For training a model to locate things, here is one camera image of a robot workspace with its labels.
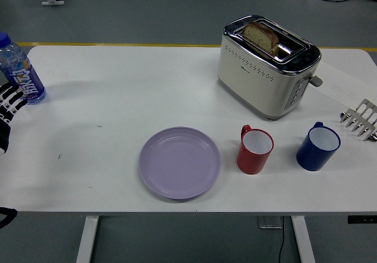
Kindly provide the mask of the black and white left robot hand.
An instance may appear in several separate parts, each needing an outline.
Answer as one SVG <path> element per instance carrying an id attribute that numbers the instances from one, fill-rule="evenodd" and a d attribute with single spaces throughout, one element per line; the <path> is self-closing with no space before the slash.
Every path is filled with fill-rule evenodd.
<path id="1" fill-rule="evenodd" d="M 1 85 L 1 155 L 5 154 L 9 147 L 10 122 L 15 114 L 27 104 L 23 95 L 24 93 L 10 82 Z"/>

